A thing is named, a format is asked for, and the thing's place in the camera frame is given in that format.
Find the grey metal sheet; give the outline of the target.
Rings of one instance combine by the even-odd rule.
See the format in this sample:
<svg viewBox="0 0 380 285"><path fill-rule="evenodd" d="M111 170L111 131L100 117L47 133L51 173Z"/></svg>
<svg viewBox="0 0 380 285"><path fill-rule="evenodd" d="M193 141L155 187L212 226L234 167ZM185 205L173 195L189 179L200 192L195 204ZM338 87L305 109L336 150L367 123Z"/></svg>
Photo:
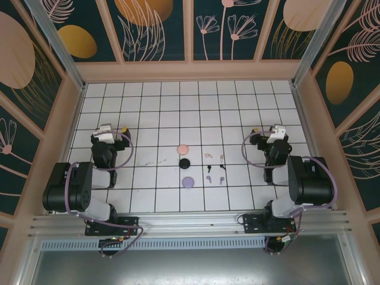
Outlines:
<svg viewBox="0 0 380 285"><path fill-rule="evenodd" d="M304 261L262 249L42 252L32 285L356 285L335 255Z"/></svg>

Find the aluminium mounting rail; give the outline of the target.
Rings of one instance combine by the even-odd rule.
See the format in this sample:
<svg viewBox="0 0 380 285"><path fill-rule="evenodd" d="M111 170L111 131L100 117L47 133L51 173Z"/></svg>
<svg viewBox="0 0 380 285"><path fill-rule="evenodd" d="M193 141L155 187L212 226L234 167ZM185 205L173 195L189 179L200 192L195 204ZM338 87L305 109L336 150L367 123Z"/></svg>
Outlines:
<svg viewBox="0 0 380 285"><path fill-rule="evenodd" d="M238 223L243 211L200 211L178 213L132 213L139 218L144 238L210 238L243 236ZM295 218L300 235L351 233L353 230L345 211L306 211ZM70 214L35 216L27 229L28 238L85 238L83 219Z"/></svg>

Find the aluminium side rail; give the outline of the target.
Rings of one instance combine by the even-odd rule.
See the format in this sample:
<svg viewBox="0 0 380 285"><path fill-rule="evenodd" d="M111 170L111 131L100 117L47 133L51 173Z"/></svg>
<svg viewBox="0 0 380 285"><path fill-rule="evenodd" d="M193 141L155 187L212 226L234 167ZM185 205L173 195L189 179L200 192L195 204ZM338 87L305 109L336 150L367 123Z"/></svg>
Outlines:
<svg viewBox="0 0 380 285"><path fill-rule="evenodd" d="M83 98L83 91L75 84L69 81L61 84L45 133L42 192L45 190L54 165L66 162L68 159Z"/></svg>
<svg viewBox="0 0 380 285"><path fill-rule="evenodd" d="M313 161L315 162L315 164L319 165L320 168L324 171L324 173L328 176L328 180L331 182L331 186L332 186L332 198L329 200L328 203L324 203L322 205L307 205L307 206L304 206L302 209L303 211L308 211L309 209L321 210L321 209L334 208L335 202L338 198L338 186L337 186L336 180L333 177L333 174L331 173L331 171L328 169L327 163L321 162L320 160L318 160L317 157L312 157L312 154L318 155L320 154L320 151L318 150L318 147L316 145L315 136L311 127L311 123L309 121L304 104L302 102L302 96L300 95L298 86L295 86L293 83L290 83L290 89L292 91L292 96L296 104L297 112L300 117L301 125L304 131L306 143L308 145L308 149L310 153L310 156L306 156L305 159L309 161Z"/></svg>

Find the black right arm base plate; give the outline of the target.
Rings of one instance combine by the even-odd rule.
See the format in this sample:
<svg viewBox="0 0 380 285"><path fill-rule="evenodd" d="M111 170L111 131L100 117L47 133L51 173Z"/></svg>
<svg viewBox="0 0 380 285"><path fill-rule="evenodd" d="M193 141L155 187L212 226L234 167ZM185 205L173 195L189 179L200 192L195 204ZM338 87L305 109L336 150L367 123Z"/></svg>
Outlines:
<svg viewBox="0 0 380 285"><path fill-rule="evenodd" d="M265 217L263 214L244 214L245 233L281 234L296 232L295 220L292 218Z"/></svg>

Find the aluminium frame post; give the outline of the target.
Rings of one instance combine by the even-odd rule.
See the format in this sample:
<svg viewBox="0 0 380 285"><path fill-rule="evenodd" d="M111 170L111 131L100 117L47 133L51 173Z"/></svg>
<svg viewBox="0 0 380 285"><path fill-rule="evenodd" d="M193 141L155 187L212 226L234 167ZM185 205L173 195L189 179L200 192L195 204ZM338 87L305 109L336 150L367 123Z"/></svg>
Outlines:
<svg viewBox="0 0 380 285"><path fill-rule="evenodd" d="M69 54L67 48L65 47L61 37L59 36L57 29L53 25L53 22L51 22L49 19L42 3L39 0L25 0L25 3L28 6L31 14L35 17L44 35L50 41L53 50L58 55L58 58L63 63L73 82L79 91L83 91L84 81L80 75L80 72L76 67L74 60L72 59L72 56Z"/></svg>
<svg viewBox="0 0 380 285"><path fill-rule="evenodd" d="M318 23L311 41L299 62L299 65L290 80L290 86L297 89L302 83L304 77L308 73L313 61L317 57L320 50L326 44L329 35L332 33L338 19L345 15L345 7L349 7L353 0L330 0L326 11L322 14L322 18Z"/></svg>

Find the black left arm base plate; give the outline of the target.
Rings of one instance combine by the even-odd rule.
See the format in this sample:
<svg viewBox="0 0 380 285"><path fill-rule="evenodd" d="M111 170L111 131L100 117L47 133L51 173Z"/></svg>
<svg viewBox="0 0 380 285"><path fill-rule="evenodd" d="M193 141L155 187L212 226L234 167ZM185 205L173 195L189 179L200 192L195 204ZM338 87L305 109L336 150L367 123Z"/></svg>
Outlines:
<svg viewBox="0 0 380 285"><path fill-rule="evenodd" d="M107 221L108 223L119 224L123 226L137 226L139 222L138 217L117 217L113 220ZM136 236L137 229L126 229L120 227L111 227L96 222L86 222L85 232L86 236Z"/></svg>

